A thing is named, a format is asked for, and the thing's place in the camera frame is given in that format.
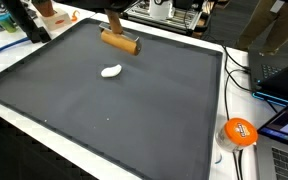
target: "desk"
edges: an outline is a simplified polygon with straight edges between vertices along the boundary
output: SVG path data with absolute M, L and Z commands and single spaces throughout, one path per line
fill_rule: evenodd
M 107 17 L 103 14 L 96 14 L 92 18 L 107 21 Z M 173 40 L 189 43 L 195 46 L 201 46 L 208 49 L 213 49 L 216 51 L 223 51 L 222 47 L 215 45 L 213 43 L 208 43 L 205 41 L 185 37 L 182 35 L 177 35 L 167 31 L 159 30 L 156 28 L 151 28 L 148 26 L 140 25 L 137 23 L 122 20 L 122 25 L 135 29 L 137 31 L 142 31 L 146 33 L 151 33 L 159 35 L 165 38 L 170 38 Z M 13 49 L 12 57 L 18 57 L 18 59 L 24 57 L 21 55 L 20 49 Z M 247 54 L 238 50 L 228 49 L 230 55 L 243 65 L 247 65 Z M 228 63 L 229 69 L 236 69 L 237 67 Z M 242 86 L 248 87 L 248 77 L 246 75 L 236 74 L 237 82 Z M 216 129 L 218 130 L 225 123 L 225 109 L 224 109 L 224 82 L 225 74 L 222 70 L 221 83 L 220 83 L 220 94 L 219 94 L 219 105 L 218 105 L 218 115 Z M 264 102 L 253 99 L 249 93 L 242 92 L 240 89 L 236 88 L 234 84 L 229 83 L 228 86 L 228 108 L 231 117 L 242 117 L 248 119 L 256 127 L 260 127 L 264 124 L 274 112 L 270 107 Z M 120 167 L 108 162 L 107 160 L 95 155 L 92 152 L 82 148 L 81 146 L 61 137 L 60 135 L 45 129 L 43 126 L 35 123 L 34 121 L 21 116 L 20 114 L 0 105 L 0 117 L 8 121 L 10 124 L 16 126 L 23 132 L 27 133 L 31 137 L 40 141 L 44 145 L 48 146 L 50 149 L 54 150 L 58 154 L 67 158 L 69 161 L 78 165 L 86 172 L 89 172 L 98 179 L 138 179 L 133 174 L 121 169 Z M 216 154 L 221 153 L 223 155 L 223 160 L 220 164 L 215 164 Z M 255 164 L 255 153 L 254 148 L 249 147 L 245 149 L 243 154 L 243 173 L 245 180 L 254 180 L 256 178 L 256 164 Z M 213 144 L 213 155 L 212 155 L 212 165 L 210 172 L 210 179 L 221 179 L 221 180 L 232 180 L 236 179 L 235 167 L 233 163 L 233 157 L 231 153 L 224 152 L 216 145 L 215 141 Z

